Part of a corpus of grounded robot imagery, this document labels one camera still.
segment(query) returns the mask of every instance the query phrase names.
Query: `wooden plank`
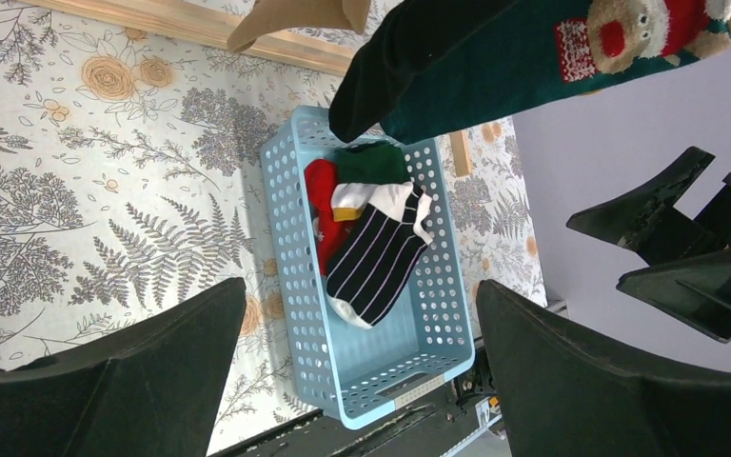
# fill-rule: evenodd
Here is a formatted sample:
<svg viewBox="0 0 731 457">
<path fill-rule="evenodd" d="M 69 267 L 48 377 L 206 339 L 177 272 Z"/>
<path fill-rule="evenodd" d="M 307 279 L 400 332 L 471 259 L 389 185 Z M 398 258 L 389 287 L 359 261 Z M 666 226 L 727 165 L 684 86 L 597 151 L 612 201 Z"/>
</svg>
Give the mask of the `wooden plank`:
<svg viewBox="0 0 731 457">
<path fill-rule="evenodd" d="M 29 0 L 110 24 L 225 49 L 242 18 L 181 0 Z M 289 31 L 263 36 L 245 54 L 343 76 L 354 51 Z"/>
<path fill-rule="evenodd" d="M 460 178 L 472 174 L 472 156 L 469 153 L 469 137 L 466 136 L 466 130 L 450 133 L 449 143 L 452 145 L 455 176 Z"/>
</svg>

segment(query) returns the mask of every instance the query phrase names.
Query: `basket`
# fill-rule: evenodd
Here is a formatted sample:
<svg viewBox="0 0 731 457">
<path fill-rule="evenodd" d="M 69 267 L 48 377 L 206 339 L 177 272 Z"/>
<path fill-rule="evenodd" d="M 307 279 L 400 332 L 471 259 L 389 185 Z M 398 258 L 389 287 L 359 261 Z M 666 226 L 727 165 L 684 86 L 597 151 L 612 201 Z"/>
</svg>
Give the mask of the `basket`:
<svg viewBox="0 0 731 457">
<path fill-rule="evenodd" d="M 351 145 L 386 140 L 362 136 Z M 299 107 L 262 147 L 273 246 L 299 398 L 358 429 L 472 366 L 472 328 L 435 140 L 402 148 L 415 183 L 433 198 L 422 254 L 399 300 L 372 329 L 346 323 L 327 303 L 316 268 L 313 208 L 304 169 L 346 146 L 326 109 Z"/>
</svg>

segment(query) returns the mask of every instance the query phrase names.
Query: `floral tablecloth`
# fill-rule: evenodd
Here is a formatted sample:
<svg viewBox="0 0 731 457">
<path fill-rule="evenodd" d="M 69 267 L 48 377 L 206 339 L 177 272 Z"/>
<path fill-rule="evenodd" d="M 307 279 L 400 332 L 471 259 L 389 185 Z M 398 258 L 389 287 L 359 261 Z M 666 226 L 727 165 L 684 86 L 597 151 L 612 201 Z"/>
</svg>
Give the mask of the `floral tablecloth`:
<svg viewBox="0 0 731 457">
<path fill-rule="evenodd" d="M 0 0 L 0 368 L 244 277 L 210 451 L 311 410 L 291 383 L 258 150 L 298 105 L 328 106 L 338 83 Z M 469 178 L 455 179 L 446 138 L 440 147 L 473 301 L 495 278 L 543 304 L 511 120 L 469 135 Z"/>
</svg>

